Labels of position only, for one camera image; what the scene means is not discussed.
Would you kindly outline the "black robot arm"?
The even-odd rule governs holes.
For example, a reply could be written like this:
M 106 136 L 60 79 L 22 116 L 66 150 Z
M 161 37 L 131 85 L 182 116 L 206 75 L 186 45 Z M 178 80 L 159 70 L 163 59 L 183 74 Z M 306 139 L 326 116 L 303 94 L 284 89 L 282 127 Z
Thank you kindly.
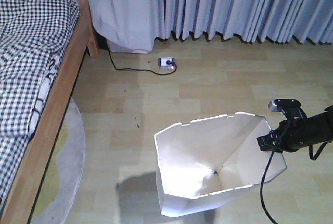
M 296 152 L 303 147 L 332 141 L 332 106 L 307 118 L 300 107 L 277 107 L 286 116 L 279 127 L 257 138 L 261 151 Z

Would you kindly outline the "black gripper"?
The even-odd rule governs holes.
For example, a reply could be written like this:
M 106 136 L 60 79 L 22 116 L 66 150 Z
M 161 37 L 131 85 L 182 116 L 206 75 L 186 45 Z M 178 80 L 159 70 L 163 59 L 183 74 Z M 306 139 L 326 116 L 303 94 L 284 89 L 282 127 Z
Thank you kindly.
M 294 152 L 293 149 L 287 146 L 283 141 L 284 135 L 290 128 L 290 121 L 284 120 L 279 123 L 279 126 L 275 130 L 271 130 L 268 134 L 257 137 L 260 151 L 268 152 L 275 150 L 278 153 Z

